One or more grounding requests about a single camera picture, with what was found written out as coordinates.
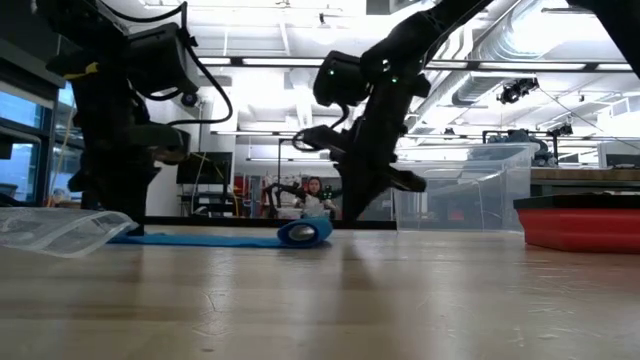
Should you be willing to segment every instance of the cable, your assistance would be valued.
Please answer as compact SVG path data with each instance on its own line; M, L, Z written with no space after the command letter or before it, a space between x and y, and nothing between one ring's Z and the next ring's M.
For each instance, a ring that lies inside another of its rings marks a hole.
M53 173L53 177L51 178L51 186L49 187L49 200L47 200L47 207L51 207L53 205L53 189L56 185L56 178L62 170L62 161L64 160L64 150L67 147L67 142L69 141L69 137L71 135L71 120L73 120L73 109L76 106L76 99L74 98L71 101L71 110L69 110L69 118L67 119L67 131L64 134L64 140L62 140L62 145L60 146L60 157L58 158L58 165L56 166L56 172Z
M191 215L193 215L193 203L196 198L196 191L198 190L198 180L200 180L200 174L202 173L202 165L204 165L204 161L207 160L205 156L202 156L202 161L200 161L200 169L198 169L198 175L196 175L196 181L193 185L193 190L191 191Z
M218 81L213 77L213 75L211 75L211 73L209 72L209 69L207 69L207 67L204 66L204 64L200 61L200 59L198 59L198 56L193 51L193 48L191 46L187 46L186 48L187 48L187 52L189 53L189 56L191 56L193 61L196 63L196 66L198 67L198 69L200 69L200 71L202 71L202 73L207 78L207 80L209 80L211 85L213 85L213 87L216 88L216 90L220 93L220 95L222 96L222 100L227 105L227 109L229 109L229 112L227 113L227 115L225 117L223 117L221 119L214 119L214 120L203 120L203 119L176 120L176 121L172 121L172 122L168 123L167 125L175 126L175 125L182 125L182 124L220 124L220 123L223 123L223 122L231 119L231 117L233 116L233 105L231 104L231 100L229 99L229 96L224 91L222 86L220 86Z
M196 154L196 153L191 153L190 155L193 155L195 157L199 157L199 158L202 159L202 162L200 163L200 170L198 170L198 175L196 177L196 184L197 184L198 183L198 178L200 177L200 172L202 171L202 165L204 164L205 161L211 162L211 160L207 159L206 156L202 156L202 155ZM220 178L224 179L224 175L222 175L222 172L220 171L220 169L218 169L218 167L215 164L213 164L213 167L218 172L218 175L220 175ZM236 194L234 192L234 186L231 186L231 196L233 196L233 202L234 202L234 204L236 206L236 214L238 214L238 216L240 216L240 208L239 208L239 205L238 205L238 199L237 199ZM193 209L193 196L191 197L191 204L192 204L191 207Z
M304 148L300 146L300 142L302 141L300 138L303 136L304 130L300 130L298 131L295 135L293 135L293 138L291 139L291 145L293 145L293 148L300 151L300 152L318 152L322 149L317 149L314 147L310 147L310 148Z
M153 100L153 101L167 101L167 100L171 100L174 97L178 96L182 94L182 91L180 90L174 90L166 95L160 95L160 96L156 96L156 95L151 95L151 94L142 94L142 96L146 97L149 100Z
M123 14L123 13L117 11L117 10L114 10L113 8L111 8L110 6L108 6L106 4L105 4L105 6L114 15L116 15L117 17L122 18L122 19L127 20L127 21L136 22L136 23L152 23L152 22L162 21L162 20L166 20L166 19L168 19L168 18L170 18L172 16L175 16L175 15L177 15L179 13L183 13L184 14L187 11L187 3L183 2L180 6L178 6L177 8L169 11L166 14L155 16L155 17L152 17L152 18L137 18L137 17L125 15L125 14ZM220 95L222 96L222 100L224 100L225 104L227 105L227 109L229 109L229 112L227 113L227 115L225 117L223 117L221 119L213 119L213 120L204 120L204 119L176 120L176 121L172 121L172 122L168 123L167 125L175 126L175 125L182 125L182 124L220 124L220 123L223 123L223 122L231 119L231 117L233 116L233 105L231 104L231 100L229 99L229 96L224 91L222 86L220 86L218 81L213 77L213 75L211 75L211 73L209 72L209 69L207 69L207 67L198 58L198 55L196 55L195 51L193 50L193 47L189 43L190 39L187 38L188 33L186 32L186 29L182 29L182 30L183 30L182 34L184 34L184 38L182 39L182 42L183 42L183 45L184 45L185 49L189 53L189 56L191 57L191 59L193 59L193 62L196 64L198 69L200 69L200 71L202 71L202 73L207 78L207 80L209 80L211 85L213 85L213 87L220 93ZM153 100L153 101L165 101L165 100L169 100L169 99L172 99L172 98L180 95L180 93L181 92L179 90L176 90L174 92L171 92L170 94L162 95L162 96L153 96L153 95L145 95L145 94L143 94L143 95L145 97L149 98L150 100Z
M342 124L343 122L345 122L347 120L347 118L349 117L350 111L349 111L349 107L347 105L344 104L338 104L338 106L340 106L340 109L342 109L342 116L340 117L340 119L338 119L338 121L334 122L330 128L331 129L335 129L336 127L338 127L338 125ZM304 133L304 129L298 131L293 138L291 139L291 145L293 145L293 148L300 151L300 152L318 152L322 149L319 148L315 148L313 146L311 146L310 148L304 148L300 146L300 142L302 141L300 138L303 136Z
M621 142L621 143L623 143L623 144L625 144L625 145L627 145L627 146L630 146L630 147L632 147L632 148L634 148L634 149L636 149L636 150L640 151L640 147L638 147L638 146L636 146L636 145L633 145L633 144L631 144L630 142L625 141L625 140L622 140L622 139L620 139L620 138L618 138L618 137L615 137L615 136L613 136L613 135L609 135L609 134L607 134L607 132L606 132L606 131L604 131L604 130L602 130L598 125L596 125L596 124L592 123L591 121L586 120L586 119L585 119L585 118L583 118L582 116L580 116L580 115L576 114L575 112L573 112L573 110L571 110L571 109L569 109L568 107L566 107L566 106L565 106L563 103L561 103L558 99L556 99L555 97L551 96L548 92L544 91L542 88L540 88L540 87L539 87L538 89L539 89L540 91L542 91L542 93L543 93L543 94L547 95L547 97L549 97L549 99L553 100L555 103L557 103L558 105L560 105L563 109L565 109L565 110L567 110L569 113L571 113L571 115L573 115L574 117L576 117L576 118L578 118L578 119L580 119L580 120L584 121L585 123L587 123L587 125L589 125L589 126L591 126L591 127L595 128L595 129L597 129L598 131L600 131L601 133L603 133L603 134L605 134L605 135L607 135L607 136L612 137L612 138L613 138L613 139L615 139L616 141L619 141L619 142Z
M111 6L105 4L103 2L104 6L107 7L107 9L109 9L109 11L111 11L115 16L127 20L127 21L131 21L131 22L137 22L137 23L152 23L152 22L158 22L158 21L162 21L162 20L166 20L174 15L178 15L179 13L181 13L182 11L186 10L187 7L187 3L183 2L180 6L178 6L177 8L169 11L166 14L162 14L162 15L158 15L158 16L154 16L152 18L137 18L137 17L133 17L133 16L129 16L129 15L125 15L117 10L115 10L114 8L112 8Z
M224 179L224 176L222 175L222 172L220 171L220 169L218 169L218 167L215 164L213 165L213 167L218 172L218 175L220 175L220 178ZM233 196L233 203L236 205L236 214L238 214L238 217L240 217L240 207L238 206L238 198L236 197L234 185L231 185L231 196Z
M344 104L338 104L338 106L340 106L340 109L342 109L342 117L338 121L334 122L333 125L331 125L332 129L335 129L336 127L338 127L338 125L345 122L349 117L349 113L350 113L349 107Z

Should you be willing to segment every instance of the blue mat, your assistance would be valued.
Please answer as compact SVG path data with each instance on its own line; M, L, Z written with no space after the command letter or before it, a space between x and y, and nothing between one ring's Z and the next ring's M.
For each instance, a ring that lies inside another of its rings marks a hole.
M110 244L210 246L238 248L297 248L306 249L321 245L327 240L333 226L326 217L300 219L286 224L277 237L237 237L217 235L165 235L118 236Z

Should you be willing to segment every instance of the red tray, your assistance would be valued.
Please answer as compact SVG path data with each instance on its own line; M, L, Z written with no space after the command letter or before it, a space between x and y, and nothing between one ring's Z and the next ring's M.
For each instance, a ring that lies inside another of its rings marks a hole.
M561 195L514 202L525 241L562 251L640 253L640 197Z

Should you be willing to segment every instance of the dark hair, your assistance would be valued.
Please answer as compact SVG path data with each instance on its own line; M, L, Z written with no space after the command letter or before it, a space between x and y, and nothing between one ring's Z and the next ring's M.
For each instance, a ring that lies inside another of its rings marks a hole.
M318 180L318 184L320 185L320 189L318 191L322 191L322 180L320 180L320 178L317 176L310 177L309 180L307 180L307 186L311 184L313 180Z

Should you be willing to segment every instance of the clear plastic wrap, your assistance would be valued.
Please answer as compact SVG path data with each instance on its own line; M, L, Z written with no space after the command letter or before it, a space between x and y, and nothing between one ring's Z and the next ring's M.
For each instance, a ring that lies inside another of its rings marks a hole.
M0 245L59 257L81 257L137 224L113 211L0 209Z

